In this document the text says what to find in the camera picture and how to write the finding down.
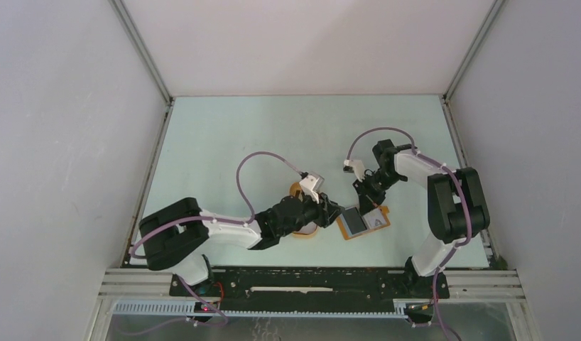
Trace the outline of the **orange leather card holder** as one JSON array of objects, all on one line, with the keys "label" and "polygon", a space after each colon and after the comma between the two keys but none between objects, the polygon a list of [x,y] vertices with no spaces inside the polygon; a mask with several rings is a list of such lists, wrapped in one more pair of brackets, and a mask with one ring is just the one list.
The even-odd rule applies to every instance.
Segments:
[{"label": "orange leather card holder", "polygon": [[365,215],[359,213],[357,206],[348,207],[336,219],[336,223],[345,240],[355,239],[391,225],[387,206],[379,206]]}]

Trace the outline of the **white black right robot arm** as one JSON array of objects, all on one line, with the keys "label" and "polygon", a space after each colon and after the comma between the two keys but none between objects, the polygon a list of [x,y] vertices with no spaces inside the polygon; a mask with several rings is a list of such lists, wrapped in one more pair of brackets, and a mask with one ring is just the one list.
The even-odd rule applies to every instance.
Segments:
[{"label": "white black right robot arm", "polygon": [[416,183],[427,192],[430,234],[408,259],[411,272],[402,278],[404,291],[420,297],[431,287],[430,276],[440,273],[460,247],[490,225],[479,174],[473,168],[451,168],[414,146],[396,146],[389,139],[379,141],[372,151],[377,170],[368,171],[357,159],[344,161],[344,171],[357,178],[353,187],[361,215],[382,205],[386,191],[400,181]]}]

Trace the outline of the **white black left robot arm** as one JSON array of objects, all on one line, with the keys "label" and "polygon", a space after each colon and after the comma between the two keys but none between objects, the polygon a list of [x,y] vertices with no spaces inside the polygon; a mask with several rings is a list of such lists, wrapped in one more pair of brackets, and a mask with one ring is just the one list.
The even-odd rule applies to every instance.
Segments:
[{"label": "white black left robot arm", "polygon": [[151,271],[169,270],[181,276],[197,296],[214,286],[208,258],[197,252],[203,244],[229,244],[258,250],[276,246],[280,240],[310,224],[326,228],[335,223],[344,208],[324,193],[314,200],[308,195],[287,195],[253,219],[225,217],[202,210],[193,197],[183,198],[145,218],[139,225],[140,240],[129,253],[143,259]]}]

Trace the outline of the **orange oval plastic tray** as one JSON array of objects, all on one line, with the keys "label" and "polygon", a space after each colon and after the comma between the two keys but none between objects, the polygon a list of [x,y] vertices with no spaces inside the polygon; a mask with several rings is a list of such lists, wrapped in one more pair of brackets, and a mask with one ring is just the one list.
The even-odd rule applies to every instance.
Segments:
[{"label": "orange oval plastic tray", "polygon": [[[304,194],[299,182],[295,182],[290,186],[289,194],[300,200],[303,199]],[[293,232],[292,235],[297,238],[311,238],[317,233],[317,229],[318,226],[314,222],[310,222],[298,231]]]}]

